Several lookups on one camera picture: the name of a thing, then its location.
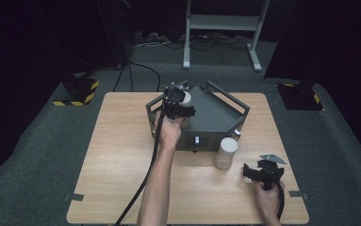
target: black floor base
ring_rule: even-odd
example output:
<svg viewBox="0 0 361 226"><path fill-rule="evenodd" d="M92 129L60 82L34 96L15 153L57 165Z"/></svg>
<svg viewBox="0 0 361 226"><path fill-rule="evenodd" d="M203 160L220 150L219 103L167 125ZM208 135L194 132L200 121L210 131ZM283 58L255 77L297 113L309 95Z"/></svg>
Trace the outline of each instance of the black floor base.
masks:
<svg viewBox="0 0 361 226"><path fill-rule="evenodd" d="M293 84L277 84L277 89L287 110L323 110L320 99L313 90L301 93Z"/></svg>

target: human arm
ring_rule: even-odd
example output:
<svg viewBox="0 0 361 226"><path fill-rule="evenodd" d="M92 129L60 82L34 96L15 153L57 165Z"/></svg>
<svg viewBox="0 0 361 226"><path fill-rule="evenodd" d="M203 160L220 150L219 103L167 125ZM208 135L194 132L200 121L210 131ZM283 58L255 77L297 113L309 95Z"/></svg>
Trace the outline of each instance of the human arm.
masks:
<svg viewBox="0 0 361 226"><path fill-rule="evenodd" d="M280 186L284 189L285 185L280 181ZM280 220L277 218L277 212L280 206L279 189L274 186L271 190L264 190L262 185L254 181L256 191L257 207L266 226L278 226Z"/></svg>
<svg viewBox="0 0 361 226"><path fill-rule="evenodd" d="M156 113L156 126L160 112ZM183 119L163 119L159 149L151 168L138 216L138 225L166 225L168 220L172 161Z"/></svg>

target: table top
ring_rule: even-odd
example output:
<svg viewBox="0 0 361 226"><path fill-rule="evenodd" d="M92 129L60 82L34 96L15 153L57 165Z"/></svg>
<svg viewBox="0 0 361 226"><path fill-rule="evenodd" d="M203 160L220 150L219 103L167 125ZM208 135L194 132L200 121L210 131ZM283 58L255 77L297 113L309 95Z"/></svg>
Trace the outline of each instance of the table top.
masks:
<svg viewBox="0 0 361 226"><path fill-rule="evenodd" d="M90 140L67 214L70 223L114 223L136 193L151 162L154 139L145 105L161 93L108 93ZM282 181L286 184L284 224L309 220L291 164L264 94L231 93L251 109L241 130L232 167L215 167L216 152L176 151L172 164L169 224L259 224L254 184L242 176L246 163L256 169L261 154L273 153L288 164ZM142 193L123 219L135 224Z"/></svg>

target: white metal stand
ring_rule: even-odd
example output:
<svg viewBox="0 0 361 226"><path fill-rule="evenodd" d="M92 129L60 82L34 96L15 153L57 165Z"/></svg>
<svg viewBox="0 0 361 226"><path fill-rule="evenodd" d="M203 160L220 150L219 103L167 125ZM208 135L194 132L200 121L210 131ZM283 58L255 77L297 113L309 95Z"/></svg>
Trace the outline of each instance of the white metal stand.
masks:
<svg viewBox="0 0 361 226"><path fill-rule="evenodd" d="M189 68L189 33L191 29L219 29L219 30L247 30L254 31L253 42L247 44L247 50L250 53L254 64L254 70L261 72L259 60L256 55L255 47L259 38L259 33L265 21L266 11L270 0L264 0L260 16L221 16L221 15L198 15L191 14L191 0L187 1L186 12L186 43L184 45L183 68Z"/></svg>

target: gray carpet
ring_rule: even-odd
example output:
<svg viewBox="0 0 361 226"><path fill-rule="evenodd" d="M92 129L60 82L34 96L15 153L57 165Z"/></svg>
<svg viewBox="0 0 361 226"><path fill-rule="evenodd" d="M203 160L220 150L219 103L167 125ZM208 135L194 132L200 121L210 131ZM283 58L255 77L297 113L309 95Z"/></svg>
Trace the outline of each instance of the gray carpet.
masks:
<svg viewBox="0 0 361 226"><path fill-rule="evenodd" d="M193 42L204 48L206 43ZM227 91L262 92L269 101L281 138L310 216L307 225L361 225L361 146L326 90L316 85L325 110L288 111L276 83L263 80L276 44L260 41L256 51L263 72L255 73L245 43L217 44L206 51L191 50L191 66L182 69L183 50L166 46L134 49L132 61L160 73L161 87L188 80L211 80ZM156 90L156 75L131 66L133 90ZM84 106L45 104L22 134L12 157L0 167L0 225L70 225L66 214L82 167L93 126L119 71L97 70L94 98ZM125 68L116 91L130 90ZM65 95L59 86L51 99Z"/></svg>

